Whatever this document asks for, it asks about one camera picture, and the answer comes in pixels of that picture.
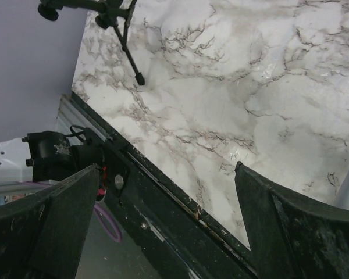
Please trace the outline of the black tripod shock mount stand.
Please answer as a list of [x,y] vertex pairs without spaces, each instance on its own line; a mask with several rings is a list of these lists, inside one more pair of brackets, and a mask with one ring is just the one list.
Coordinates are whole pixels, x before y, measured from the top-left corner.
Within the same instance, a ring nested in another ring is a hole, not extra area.
[[59,17],[59,11],[64,7],[73,9],[85,9],[97,12],[95,18],[96,24],[106,30],[113,28],[122,50],[126,54],[138,85],[145,84],[142,73],[138,70],[133,57],[127,47],[127,37],[133,12],[136,7],[136,1],[131,1],[128,8],[122,8],[122,1],[92,1],[92,0],[40,0],[38,5],[38,13],[49,21],[56,21]]

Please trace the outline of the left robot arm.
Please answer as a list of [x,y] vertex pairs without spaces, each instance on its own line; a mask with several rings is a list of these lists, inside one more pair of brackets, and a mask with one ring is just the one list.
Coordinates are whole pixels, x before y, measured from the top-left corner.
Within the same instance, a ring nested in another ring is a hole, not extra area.
[[102,141],[90,129],[69,135],[56,131],[29,133],[0,142],[0,195],[32,189],[97,164],[103,166]]

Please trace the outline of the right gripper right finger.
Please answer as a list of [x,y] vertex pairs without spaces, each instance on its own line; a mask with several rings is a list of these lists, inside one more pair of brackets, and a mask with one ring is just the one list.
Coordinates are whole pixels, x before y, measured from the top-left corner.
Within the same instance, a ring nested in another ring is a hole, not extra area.
[[237,197],[258,278],[349,278],[349,210],[238,162]]

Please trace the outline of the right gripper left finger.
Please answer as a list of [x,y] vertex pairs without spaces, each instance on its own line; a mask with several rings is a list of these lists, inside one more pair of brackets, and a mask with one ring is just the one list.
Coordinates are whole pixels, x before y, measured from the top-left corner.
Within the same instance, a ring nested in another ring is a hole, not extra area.
[[0,206],[0,278],[75,278],[99,182],[93,164]]

